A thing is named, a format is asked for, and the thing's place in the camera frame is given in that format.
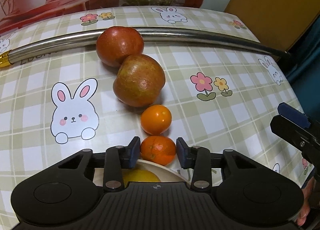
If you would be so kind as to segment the person hand at edge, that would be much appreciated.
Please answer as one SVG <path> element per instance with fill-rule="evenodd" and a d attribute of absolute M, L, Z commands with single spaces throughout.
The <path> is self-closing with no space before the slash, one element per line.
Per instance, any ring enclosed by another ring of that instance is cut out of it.
<path fill-rule="evenodd" d="M 310 205 L 309 205 L 308 199 L 313 192 L 314 185 L 315 185 L 315 178 L 312 177 L 308 181 L 305 188 L 302 189 L 303 195 L 304 195 L 304 203 L 296 220 L 296 223 L 298 226 L 302 226 L 306 222 L 306 217 L 310 213 Z"/>

